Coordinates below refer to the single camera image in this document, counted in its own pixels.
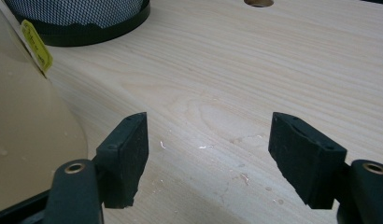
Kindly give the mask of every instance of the beige object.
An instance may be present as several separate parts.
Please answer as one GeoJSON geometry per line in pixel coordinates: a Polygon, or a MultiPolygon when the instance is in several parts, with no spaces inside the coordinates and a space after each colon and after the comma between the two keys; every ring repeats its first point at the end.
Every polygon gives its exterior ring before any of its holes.
{"type": "Polygon", "coordinates": [[[90,158],[147,111],[135,204],[106,224],[337,223],[303,204],[267,151],[272,113],[383,163],[383,6],[358,0],[152,0],[130,34],[50,48],[50,79],[82,118],[90,158]]]}
{"type": "Polygon", "coordinates": [[[86,158],[84,133],[0,12],[0,211],[50,188],[86,158]]]}

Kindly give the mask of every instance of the yellow tag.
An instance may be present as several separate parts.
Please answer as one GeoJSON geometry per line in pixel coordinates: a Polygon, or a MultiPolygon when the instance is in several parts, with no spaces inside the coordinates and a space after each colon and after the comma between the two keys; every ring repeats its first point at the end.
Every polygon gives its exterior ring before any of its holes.
{"type": "Polygon", "coordinates": [[[21,30],[29,48],[35,55],[35,59],[40,65],[40,69],[46,73],[52,65],[52,56],[44,45],[42,39],[37,33],[34,25],[25,20],[21,23],[21,30]]]}

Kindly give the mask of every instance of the wooden table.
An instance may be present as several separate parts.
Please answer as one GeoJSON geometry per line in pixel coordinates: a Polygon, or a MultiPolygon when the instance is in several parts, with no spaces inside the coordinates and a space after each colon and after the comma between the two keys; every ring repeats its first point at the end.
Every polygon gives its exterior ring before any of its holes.
{"type": "Polygon", "coordinates": [[[147,111],[135,205],[106,223],[336,223],[305,206],[268,153],[272,113],[292,114],[383,163],[383,5],[356,0],[153,0],[128,35],[50,47],[49,77],[90,158],[147,111]]]}

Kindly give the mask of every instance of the wood grain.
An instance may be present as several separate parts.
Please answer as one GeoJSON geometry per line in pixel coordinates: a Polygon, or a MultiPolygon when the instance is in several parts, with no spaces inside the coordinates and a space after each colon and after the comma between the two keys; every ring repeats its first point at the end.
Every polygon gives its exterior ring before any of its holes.
{"type": "Polygon", "coordinates": [[[50,48],[50,80],[90,158],[147,111],[150,156],[135,206],[106,223],[336,223],[298,198],[267,152],[274,111],[383,163],[383,6],[360,1],[154,0],[128,35],[50,48]]]}

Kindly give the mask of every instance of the black mesh container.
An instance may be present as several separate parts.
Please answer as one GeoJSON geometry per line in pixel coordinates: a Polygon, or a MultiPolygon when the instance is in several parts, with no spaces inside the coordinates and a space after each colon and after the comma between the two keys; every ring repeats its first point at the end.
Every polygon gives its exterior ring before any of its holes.
{"type": "Polygon", "coordinates": [[[4,0],[21,23],[30,21],[45,44],[74,47],[133,31],[149,16],[149,0],[4,0]]]}

